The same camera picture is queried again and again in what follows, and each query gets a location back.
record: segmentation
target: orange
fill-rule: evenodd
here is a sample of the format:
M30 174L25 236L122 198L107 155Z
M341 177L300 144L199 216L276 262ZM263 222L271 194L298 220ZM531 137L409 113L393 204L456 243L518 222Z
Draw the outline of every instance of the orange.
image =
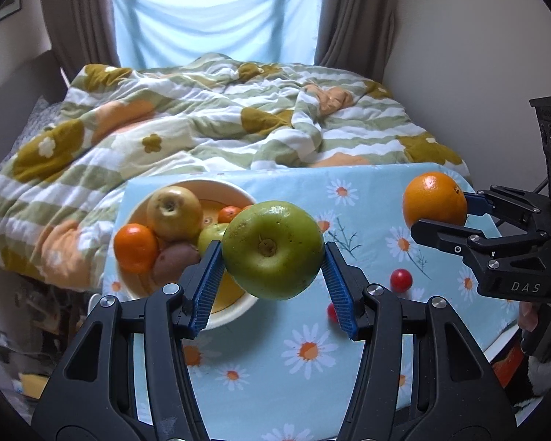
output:
M149 272L159 255L157 237L141 224L122 226L115 235L113 248L121 269L130 273Z
M404 222L408 227L421 219L465 225L467 201L462 189L442 172L427 172L414 178L404 191Z
M240 207L228 206L219 211L219 224L230 224L231 221L240 213Z

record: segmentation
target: light blue cloth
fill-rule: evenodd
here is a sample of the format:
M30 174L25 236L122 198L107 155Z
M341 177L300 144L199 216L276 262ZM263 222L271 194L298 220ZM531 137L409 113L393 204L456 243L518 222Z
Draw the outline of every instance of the light blue cloth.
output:
M389 287L395 269L410 271L414 284L407 296L423 302L444 296L485 350L514 322L518 304L480 297L477 281L460 257L417 246L410 238L402 214L404 189L414 177L430 171L446 172L462 189L472 191L459 174L435 164L135 178L128 183L115 231L159 187L187 179L226 180L257 201L286 200L302 207L320 221L325 240L336 239L347 263L361 268L370 282ZM467 225L483 230L487 237L500 235L489 216L469 216ZM127 300L109 253L103 293ZM291 300L259 300L235 321L203 331L195 341L184 341L202 353L201 364L191 367L190 377L211 439L310 441L336 436L353 391L363 343L350 341L329 321L329 303L319 274ZM301 359L302 347L310 348L306 342L317 344L318 351L313 347L306 352L308 359L318 355L315 361ZM404 337L399 407L410 402L412 342L411 336ZM134 350L138 417L151 424L141 336L136 336ZM229 381L229 371L240 378Z
M322 0L113 1L123 66L181 66L208 52L314 64Z

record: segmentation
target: striped blanket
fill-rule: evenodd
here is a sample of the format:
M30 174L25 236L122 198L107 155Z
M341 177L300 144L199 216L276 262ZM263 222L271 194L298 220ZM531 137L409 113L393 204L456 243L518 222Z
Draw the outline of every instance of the striped blanket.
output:
M56 123L0 172L0 266L98 289L137 176L411 162L469 175L385 87L353 73L215 53L144 72L91 64Z

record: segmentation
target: red cherry tomato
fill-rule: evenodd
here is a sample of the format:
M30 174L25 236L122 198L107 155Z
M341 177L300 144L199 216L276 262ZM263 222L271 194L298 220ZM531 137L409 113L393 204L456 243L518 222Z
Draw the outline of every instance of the red cherry tomato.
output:
M241 207L228 206L219 211L219 224L230 224L236 215L242 212Z
M389 285L392 291L404 293L413 286L413 276L406 269L397 269L389 276Z
M335 306L332 303L328 304L327 315L332 322L339 323L339 319L336 317Z

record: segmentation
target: fruit bowl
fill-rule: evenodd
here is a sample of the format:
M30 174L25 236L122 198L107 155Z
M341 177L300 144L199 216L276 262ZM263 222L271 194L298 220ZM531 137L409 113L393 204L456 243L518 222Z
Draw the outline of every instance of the fruit bowl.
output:
M247 192L229 182L212 179L191 179L171 185L185 187L198 197L204 211L204 226L217 223L217 214L223 207L245 207L256 203ZM123 224L137 223L146 225L146 207L150 196L151 194L148 194L135 207L135 210L133 210L127 220L123 221ZM153 283L149 274L137 275L129 273L121 269L118 264L116 265L116 271L120 281L126 287L127 294L133 300L147 297L159 288ZM206 330L232 322L247 312L256 302L256 297L242 290L232 277L225 273L220 282L219 292L216 296L215 305L210 314Z

